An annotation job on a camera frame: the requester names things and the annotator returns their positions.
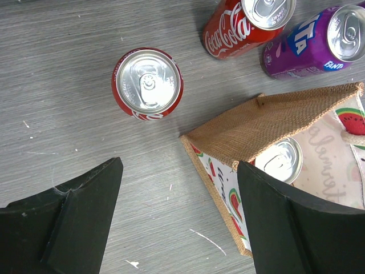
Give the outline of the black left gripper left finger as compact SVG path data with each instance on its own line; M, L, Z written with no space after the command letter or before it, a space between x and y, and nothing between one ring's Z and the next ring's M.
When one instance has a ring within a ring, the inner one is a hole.
M122 174L111 158L1 208L1 273L99 273Z

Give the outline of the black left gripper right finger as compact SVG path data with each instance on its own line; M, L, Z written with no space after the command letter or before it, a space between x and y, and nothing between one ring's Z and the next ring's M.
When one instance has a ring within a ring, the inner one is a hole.
M237 168L257 273L364 273L364 210Z

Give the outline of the burlap watermelon canvas bag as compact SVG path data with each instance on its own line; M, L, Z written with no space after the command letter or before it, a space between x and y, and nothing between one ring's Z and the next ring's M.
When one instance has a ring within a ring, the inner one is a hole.
M303 153L291 184L324 200L364 208L362 82L257 97L180 137L240 254L252 255L238 186L241 161L284 138Z

